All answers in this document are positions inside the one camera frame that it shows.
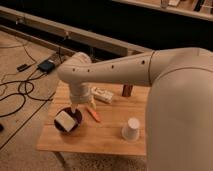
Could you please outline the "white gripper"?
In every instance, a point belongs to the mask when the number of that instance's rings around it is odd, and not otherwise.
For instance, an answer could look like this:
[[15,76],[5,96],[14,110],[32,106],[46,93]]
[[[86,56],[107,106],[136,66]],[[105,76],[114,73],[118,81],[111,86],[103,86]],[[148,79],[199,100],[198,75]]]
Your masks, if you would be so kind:
[[71,104],[71,111],[73,114],[76,113],[79,104],[89,102],[89,106],[96,110],[96,103],[94,99],[91,99],[91,90],[87,83],[80,83],[80,84],[70,84],[70,100]]

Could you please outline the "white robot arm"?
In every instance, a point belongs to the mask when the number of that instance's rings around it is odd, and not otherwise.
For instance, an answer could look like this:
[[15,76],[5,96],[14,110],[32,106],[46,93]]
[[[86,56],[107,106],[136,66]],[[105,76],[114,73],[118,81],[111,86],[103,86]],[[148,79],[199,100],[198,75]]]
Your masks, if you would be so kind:
[[90,99],[91,82],[148,86],[148,171],[213,171],[212,51],[157,50],[97,63],[78,52],[58,76],[77,104]]

